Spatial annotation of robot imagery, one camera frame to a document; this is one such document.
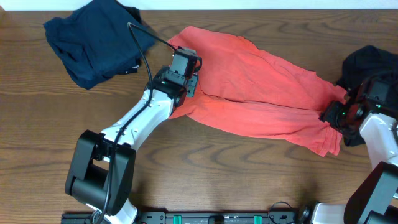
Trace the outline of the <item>red printed t-shirt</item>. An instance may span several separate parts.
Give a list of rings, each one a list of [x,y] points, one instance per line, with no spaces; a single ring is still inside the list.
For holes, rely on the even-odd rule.
[[[313,71],[257,48],[241,36],[186,27],[170,39],[196,50],[203,65],[195,94],[172,114],[252,138],[284,139],[325,156],[338,154],[341,134],[320,114],[345,90]]]

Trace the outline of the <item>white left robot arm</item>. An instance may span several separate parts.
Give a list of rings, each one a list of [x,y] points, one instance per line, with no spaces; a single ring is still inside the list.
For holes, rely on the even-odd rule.
[[[77,140],[65,182],[66,194],[92,208],[73,223],[134,223],[137,209],[129,201],[136,152],[151,132],[192,97],[198,70],[183,73],[162,67],[146,85],[141,99],[119,121]]]

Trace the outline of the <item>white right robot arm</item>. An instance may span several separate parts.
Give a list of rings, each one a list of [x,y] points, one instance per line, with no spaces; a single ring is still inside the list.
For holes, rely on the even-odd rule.
[[[371,171],[344,204],[317,202],[299,213],[298,223],[397,223],[397,105],[380,101],[334,101],[320,115],[346,138],[360,136]]]

